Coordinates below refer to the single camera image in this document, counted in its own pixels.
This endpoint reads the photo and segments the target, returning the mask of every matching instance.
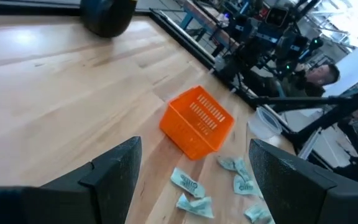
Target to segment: metal frame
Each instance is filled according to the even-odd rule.
[[[58,15],[58,16],[80,16],[80,6],[75,4],[52,4],[44,2],[12,2],[12,1],[0,1],[0,15]],[[154,22],[156,22],[165,32],[172,36],[182,47],[189,51],[192,56],[197,58],[207,69],[214,68],[214,58],[205,50],[203,50],[197,42],[195,42],[186,32],[183,32],[177,24],[171,21],[162,11],[156,9],[136,11],[135,16],[149,16]],[[219,76],[217,71],[212,74],[221,81],[223,85],[226,85],[230,90],[236,88],[230,80],[226,80],[224,77]],[[255,94],[252,91],[235,91],[236,94],[242,98],[250,107],[256,109],[261,106],[261,101],[255,100]],[[307,139],[313,134],[314,131],[319,128],[326,129],[336,123],[339,119],[349,115],[352,111],[358,109],[358,97],[353,99],[352,104],[347,103],[346,106],[337,106],[325,115],[311,123],[299,132],[294,132],[288,127],[287,123],[268,106],[268,110],[278,117],[278,121],[283,126],[283,135],[293,143],[295,151],[298,152],[307,141]],[[309,156],[310,161],[314,161],[325,168],[332,169],[327,163],[324,162],[315,152],[311,152]]]

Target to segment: orange plastic basket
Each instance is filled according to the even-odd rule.
[[[233,124],[233,117],[197,86],[169,102],[160,128],[194,160],[219,151]]]

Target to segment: plastic container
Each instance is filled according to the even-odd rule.
[[[201,86],[168,103],[161,130],[192,160],[219,151],[233,117]]]
[[[248,119],[248,127],[259,139],[270,139],[283,131],[277,118],[262,107],[256,108],[255,113]]]

